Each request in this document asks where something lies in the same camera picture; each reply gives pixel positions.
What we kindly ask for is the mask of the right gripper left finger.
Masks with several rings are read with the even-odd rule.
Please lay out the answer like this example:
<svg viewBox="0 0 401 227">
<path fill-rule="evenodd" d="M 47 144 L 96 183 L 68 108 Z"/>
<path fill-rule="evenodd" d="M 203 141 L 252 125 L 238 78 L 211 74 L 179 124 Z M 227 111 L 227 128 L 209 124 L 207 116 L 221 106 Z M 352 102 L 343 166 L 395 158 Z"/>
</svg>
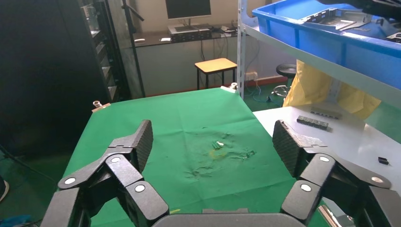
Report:
<svg viewBox="0 0 401 227">
<path fill-rule="evenodd" d="M 149 120 L 132 135 L 114 139 L 99 159 L 58 182 L 41 226 L 88 227 L 113 199 L 137 227 L 150 227 L 167 216 L 169 206 L 142 175 L 152 145 Z"/>
</svg>

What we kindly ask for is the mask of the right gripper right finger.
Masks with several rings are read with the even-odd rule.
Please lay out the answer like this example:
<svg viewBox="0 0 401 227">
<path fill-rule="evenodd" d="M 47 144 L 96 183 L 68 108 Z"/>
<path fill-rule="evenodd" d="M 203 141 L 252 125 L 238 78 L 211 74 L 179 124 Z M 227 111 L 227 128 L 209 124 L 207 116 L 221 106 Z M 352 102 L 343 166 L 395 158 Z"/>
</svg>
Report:
<svg viewBox="0 0 401 227">
<path fill-rule="evenodd" d="M 272 142 L 296 179 L 281 213 L 307 226 L 327 198 L 357 227 L 400 226 L 401 198 L 384 176 L 340 158 L 320 139 L 296 133 L 283 120 L 275 122 Z"/>
</svg>

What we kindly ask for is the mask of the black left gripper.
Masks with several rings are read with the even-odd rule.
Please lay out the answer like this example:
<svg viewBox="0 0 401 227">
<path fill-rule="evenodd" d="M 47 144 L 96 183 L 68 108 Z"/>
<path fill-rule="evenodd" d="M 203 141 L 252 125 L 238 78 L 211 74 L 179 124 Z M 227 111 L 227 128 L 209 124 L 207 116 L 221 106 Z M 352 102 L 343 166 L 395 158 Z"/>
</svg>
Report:
<svg viewBox="0 0 401 227">
<path fill-rule="evenodd" d="M 364 13 L 395 20 L 401 19 L 400 0 L 317 0 L 325 5 L 348 4 Z"/>
</svg>

